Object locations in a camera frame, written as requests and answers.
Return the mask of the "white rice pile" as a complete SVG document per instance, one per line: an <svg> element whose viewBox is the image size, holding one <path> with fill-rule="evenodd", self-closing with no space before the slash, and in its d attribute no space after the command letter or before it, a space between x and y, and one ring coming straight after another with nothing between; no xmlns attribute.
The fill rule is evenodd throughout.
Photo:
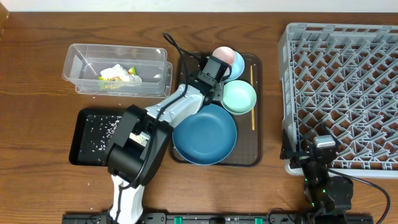
<svg viewBox="0 0 398 224"><path fill-rule="evenodd" d="M89 115L86 118L83 147L89 152L103 152L122 116Z"/></svg>

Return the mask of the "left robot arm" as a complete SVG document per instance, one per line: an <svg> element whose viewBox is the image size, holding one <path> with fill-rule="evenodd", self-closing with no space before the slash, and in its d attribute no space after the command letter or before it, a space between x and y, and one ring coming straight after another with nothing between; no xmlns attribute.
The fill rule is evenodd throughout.
<svg viewBox="0 0 398 224"><path fill-rule="evenodd" d="M127 108L105 149L114 184L108 223L139 220L144 188L158 171L174 128L210 104L226 78L196 71L160 103Z"/></svg>

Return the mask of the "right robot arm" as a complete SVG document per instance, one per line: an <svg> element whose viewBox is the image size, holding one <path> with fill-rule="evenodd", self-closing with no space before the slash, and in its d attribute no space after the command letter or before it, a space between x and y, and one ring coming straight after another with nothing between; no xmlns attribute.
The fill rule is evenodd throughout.
<svg viewBox="0 0 398 224"><path fill-rule="evenodd" d="M307 151L294 151L286 130L282 131L280 158L301 167L305 177L304 192L311 207L295 216L295 223L347 223L345 211L351 209L353 181L328 173L327 165L337 158L340 143L322 127Z"/></svg>

